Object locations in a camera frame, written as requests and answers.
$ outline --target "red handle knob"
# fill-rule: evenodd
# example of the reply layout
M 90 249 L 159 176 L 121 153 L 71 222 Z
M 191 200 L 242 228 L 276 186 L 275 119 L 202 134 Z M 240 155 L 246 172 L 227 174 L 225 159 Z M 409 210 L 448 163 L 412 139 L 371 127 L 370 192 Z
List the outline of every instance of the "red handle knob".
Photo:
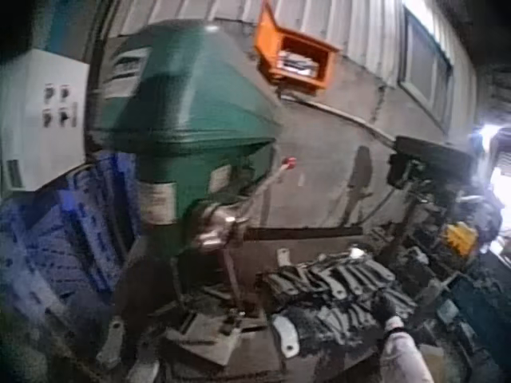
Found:
M 287 169 L 293 169 L 296 166 L 296 157 L 284 158 L 282 165 L 287 165 Z

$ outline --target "switch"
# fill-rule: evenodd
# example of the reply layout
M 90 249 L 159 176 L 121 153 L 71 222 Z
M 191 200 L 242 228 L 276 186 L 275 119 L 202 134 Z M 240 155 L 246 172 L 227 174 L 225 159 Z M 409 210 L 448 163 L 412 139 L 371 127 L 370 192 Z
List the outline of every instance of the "switch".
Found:
M 51 84 L 45 86 L 45 104 L 49 104 L 51 97 L 55 94 L 55 88 Z
M 61 86 L 61 102 L 65 102 L 65 100 L 69 97 L 69 87 L 67 85 Z
M 61 127 L 64 128 L 65 127 L 65 122 L 69 119 L 69 114 L 67 112 L 67 109 L 66 108 L 61 108 L 58 111 L 58 115 L 59 115 L 59 121 L 60 121 Z
M 76 128 L 78 125 L 78 103 L 73 102 L 73 118 L 71 119 L 71 126 Z
M 45 109 L 42 111 L 42 126 L 45 127 L 45 128 L 49 128 L 50 125 L 51 125 L 51 120 L 52 120 L 52 116 L 51 116 L 51 110 L 50 109 Z

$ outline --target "orange box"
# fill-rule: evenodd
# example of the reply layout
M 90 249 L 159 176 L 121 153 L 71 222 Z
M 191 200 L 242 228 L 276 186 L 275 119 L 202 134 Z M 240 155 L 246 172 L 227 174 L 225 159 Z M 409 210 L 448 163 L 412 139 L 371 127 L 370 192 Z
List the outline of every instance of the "orange box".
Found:
M 255 48 L 261 56 L 259 70 L 271 83 L 284 83 L 286 87 L 305 93 L 316 93 L 328 86 L 335 55 L 339 52 L 338 48 L 326 42 L 278 26 L 267 1 L 263 3 L 255 32 Z M 305 76 L 279 68 L 279 53 L 282 51 L 310 58 L 317 65 L 315 75 Z

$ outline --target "window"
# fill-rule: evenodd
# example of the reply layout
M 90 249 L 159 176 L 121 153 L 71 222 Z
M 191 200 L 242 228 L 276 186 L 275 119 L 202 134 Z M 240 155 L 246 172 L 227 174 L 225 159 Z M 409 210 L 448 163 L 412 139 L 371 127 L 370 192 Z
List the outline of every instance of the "window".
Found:
M 451 64 L 430 33 L 408 10 L 405 10 L 405 20 L 401 85 L 445 131 L 452 101 Z

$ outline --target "hand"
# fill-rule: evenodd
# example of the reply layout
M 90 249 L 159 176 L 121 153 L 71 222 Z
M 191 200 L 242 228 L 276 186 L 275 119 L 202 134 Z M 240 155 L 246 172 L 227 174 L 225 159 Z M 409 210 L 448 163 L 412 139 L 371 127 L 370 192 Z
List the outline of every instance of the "hand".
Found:
M 395 305 L 383 293 L 375 295 L 370 311 L 381 327 L 385 327 L 386 321 L 396 315 Z

